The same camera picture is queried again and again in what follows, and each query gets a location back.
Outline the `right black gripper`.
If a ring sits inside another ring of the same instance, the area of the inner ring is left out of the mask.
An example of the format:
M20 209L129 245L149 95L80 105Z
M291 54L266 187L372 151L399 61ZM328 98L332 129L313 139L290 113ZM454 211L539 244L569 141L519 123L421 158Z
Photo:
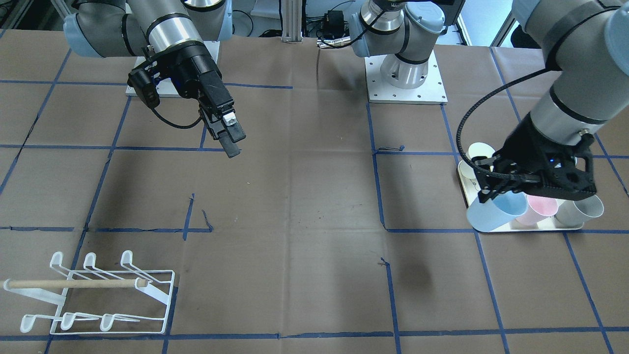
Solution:
M239 155L241 150L237 143L245 139L246 134L236 118L234 100L206 45L191 41L160 53L148 51L147 61L156 65L160 78L171 80L179 96L198 101L201 112L195 123L210 116L224 123L227 132L219 134L219 142L227 157Z

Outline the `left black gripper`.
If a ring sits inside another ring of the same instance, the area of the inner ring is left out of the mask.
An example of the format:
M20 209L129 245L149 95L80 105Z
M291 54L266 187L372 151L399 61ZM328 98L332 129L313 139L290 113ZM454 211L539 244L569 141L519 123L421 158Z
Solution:
M575 146L555 143L533 125L529 114L492 156L474 159L481 191L479 202L486 203L507 191L562 200L584 200L596 195L595 171L590 145L592 134L581 135Z

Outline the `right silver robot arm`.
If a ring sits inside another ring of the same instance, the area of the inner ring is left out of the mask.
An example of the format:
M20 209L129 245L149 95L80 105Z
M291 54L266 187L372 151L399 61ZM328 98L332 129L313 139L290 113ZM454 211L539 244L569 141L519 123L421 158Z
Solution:
M238 123L234 99L206 42L231 37L229 0L75 0L64 18L70 48L86 58L142 57L127 83L153 114L160 104L158 85L169 80L177 94L195 99L199 117L177 129L203 123L227 156L240 154L246 134Z

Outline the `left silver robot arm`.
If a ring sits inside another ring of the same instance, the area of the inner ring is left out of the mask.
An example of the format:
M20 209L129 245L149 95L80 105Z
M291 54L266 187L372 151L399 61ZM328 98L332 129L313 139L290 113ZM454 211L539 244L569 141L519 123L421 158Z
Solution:
M438 0L367 0L349 20L350 45L360 58L385 56L380 76L399 89L416 89L442 32ZM480 185L479 202L511 191L563 200L596 194L590 145L595 133L628 106L628 2L625 0L515 0L512 13L541 47L544 68L481 98L550 71L548 92L492 157L464 159Z

